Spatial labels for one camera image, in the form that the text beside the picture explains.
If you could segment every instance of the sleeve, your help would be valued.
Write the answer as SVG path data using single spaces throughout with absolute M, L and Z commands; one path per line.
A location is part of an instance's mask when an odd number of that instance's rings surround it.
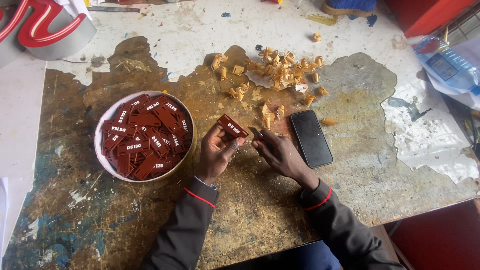
M 313 227 L 345 270 L 404 270 L 390 260 L 382 241 L 373 236 L 352 211 L 341 204 L 332 189 L 320 181 L 318 188 L 300 202 Z
M 219 192 L 194 178 L 177 199 L 140 265 L 143 270 L 195 269 Z

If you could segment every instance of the red stripe on sleeve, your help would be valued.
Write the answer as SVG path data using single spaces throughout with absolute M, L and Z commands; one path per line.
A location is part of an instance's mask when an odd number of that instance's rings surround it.
M 197 198 L 197 199 L 199 199 L 199 200 L 201 200 L 201 201 L 206 202 L 207 204 L 209 204 L 209 205 L 212 206 L 212 207 L 215 207 L 215 205 L 213 205 L 211 202 L 205 200 L 205 199 L 202 198 L 202 197 L 198 197 L 197 195 L 193 194 L 190 190 L 188 190 L 186 187 L 184 187 L 183 189 L 185 189 L 185 191 L 188 192 L 188 194 L 192 195 L 193 197 L 195 197 L 195 198 Z
M 328 200 L 328 198 L 330 198 L 331 193 L 332 193 L 332 189 L 331 189 L 330 187 L 328 187 L 328 195 L 327 195 L 327 197 L 325 197 L 325 199 L 323 199 L 323 201 L 321 201 L 320 203 L 318 203 L 318 204 L 316 204 L 316 205 L 314 205 L 314 206 L 312 206 L 312 207 L 305 208 L 305 211 L 312 210 L 312 209 L 317 208 L 317 207 L 319 207 L 320 205 L 324 204 L 324 203 Z

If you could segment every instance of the metal grate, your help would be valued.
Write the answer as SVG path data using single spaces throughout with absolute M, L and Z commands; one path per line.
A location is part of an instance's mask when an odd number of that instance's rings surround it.
M 471 4 L 456 18 L 447 23 L 445 27 L 440 30 L 441 34 L 439 35 L 443 35 L 442 33 L 447 26 L 450 46 L 480 36 L 480 0 Z

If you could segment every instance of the smartphone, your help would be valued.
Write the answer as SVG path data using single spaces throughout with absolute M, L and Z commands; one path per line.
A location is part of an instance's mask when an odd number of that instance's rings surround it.
M 315 112 L 312 110 L 296 112 L 290 116 L 290 120 L 303 160 L 308 167 L 313 169 L 332 163 L 332 153 L 328 148 Z

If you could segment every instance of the round container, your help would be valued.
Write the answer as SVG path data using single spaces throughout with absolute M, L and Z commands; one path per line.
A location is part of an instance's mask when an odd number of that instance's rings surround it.
M 166 172 L 165 174 L 157 177 L 157 178 L 152 178 L 152 179 L 148 179 L 148 180 L 142 180 L 142 181 L 136 181 L 136 180 L 131 180 L 131 179 L 128 179 L 128 178 L 125 178 L 121 175 L 119 175 L 117 173 L 117 170 L 110 164 L 110 162 L 107 160 L 106 157 L 102 156 L 102 126 L 103 126 L 103 121 L 104 120 L 110 120 L 110 119 L 114 119 L 115 118 L 115 115 L 116 113 L 118 112 L 118 108 L 120 107 L 120 105 L 124 102 L 127 102 L 127 101 L 130 101 L 138 96 L 141 96 L 143 94 L 148 94 L 151 98 L 157 98 L 161 95 L 165 95 L 167 96 L 169 99 L 171 99 L 172 101 L 174 101 L 175 103 L 177 103 L 182 109 L 184 112 L 186 112 L 186 114 L 188 115 L 188 117 L 190 118 L 191 122 L 192 122 L 192 128 L 193 128 L 193 139 L 192 139 L 192 145 L 190 146 L 190 148 L 188 149 L 187 151 L 187 154 L 185 155 L 185 157 L 183 157 L 183 159 L 175 166 L 173 167 L 170 171 Z M 169 95 L 167 93 L 163 93 L 163 92 L 158 92 L 158 91 L 142 91 L 142 92 L 138 92 L 138 93 L 135 93 L 135 94 L 131 94 L 129 96 L 126 96 L 122 99 L 120 99 L 119 101 L 117 101 L 115 104 L 112 105 L 112 107 L 110 107 L 103 115 L 102 117 L 100 117 L 100 120 L 98 121 L 98 125 L 96 126 L 96 129 L 95 129 L 95 138 L 94 138 L 94 144 L 95 144 L 95 153 L 96 153 L 96 157 L 98 158 L 98 161 L 100 161 L 100 163 L 102 164 L 102 166 L 105 168 L 105 170 L 107 170 L 109 173 L 111 173 L 113 176 L 117 177 L 117 178 L 120 178 L 124 181 L 127 181 L 127 182 L 134 182 L 134 183 L 145 183 L 145 182 L 150 182 L 150 181 L 158 181 L 158 180 L 162 180 L 162 179 L 166 179 L 167 177 L 171 176 L 176 170 L 178 170 L 178 168 L 180 166 L 182 166 L 183 164 L 186 164 L 188 163 L 188 161 L 190 161 L 190 159 L 192 158 L 194 152 L 195 152 L 195 149 L 197 147 L 197 128 L 195 127 L 195 123 L 193 122 L 193 117 L 192 117 L 192 114 L 190 113 L 190 111 L 187 109 L 187 107 L 180 101 L 178 100 L 176 97 L 172 96 L 172 95 Z

